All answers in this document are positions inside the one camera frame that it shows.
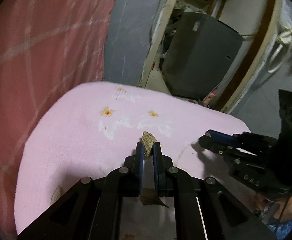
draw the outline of pink fabric cover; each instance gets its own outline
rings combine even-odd
[[[227,134],[249,131],[239,119],[163,93],[108,82],[77,86],[39,121],[24,148],[16,197],[20,233],[50,206],[60,185],[67,191],[81,177],[106,176],[123,165],[143,131],[191,176],[213,175],[248,205],[251,191],[228,175],[222,156],[202,149],[198,137],[209,129]],[[173,239],[174,204],[142,206],[124,199],[120,239]]]
[[[16,234],[24,143],[69,89],[100,81],[114,0],[4,0],[0,5],[0,226]]]

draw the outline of label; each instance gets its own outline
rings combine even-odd
[[[193,31],[196,32],[198,30],[198,27],[200,25],[200,21],[196,21],[193,27]]]

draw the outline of wall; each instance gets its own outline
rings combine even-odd
[[[247,35],[257,33],[266,3],[267,0],[226,0],[219,20],[233,28],[239,34]],[[245,57],[252,43],[251,38],[248,37],[243,41],[233,64],[230,66],[217,89],[217,98],[222,94]]]
[[[292,20],[292,3],[287,0],[287,5]],[[292,91],[292,51],[288,62],[273,75],[266,68],[261,71],[231,115],[244,121],[253,133],[277,138],[280,132],[278,89]]]
[[[166,0],[116,0],[104,55],[105,81],[137,86]]]

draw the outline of screw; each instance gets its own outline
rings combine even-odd
[[[80,179],[80,182],[83,184],[88,184],[90,183],[90,177],[83,177]]]
[[[127,167],[120,167],[120,168],[119,168],[119,172],[120,172],[120,173],[125,174],[125,173],[127,173],[128,171],[129,171],[129,169],[128,169]]]
[[[173,166],[173,167],[168,168],[168,171],[169,171],[170,173],[175,174],[175,173],[178,172],[178,168],[176,168],[176,167]]]
[[[216,183],[216,180],[214,178],[212,178],[212,177],[208,177],[206,179],[206,183],[210,184],[210,185],[214,185]]]

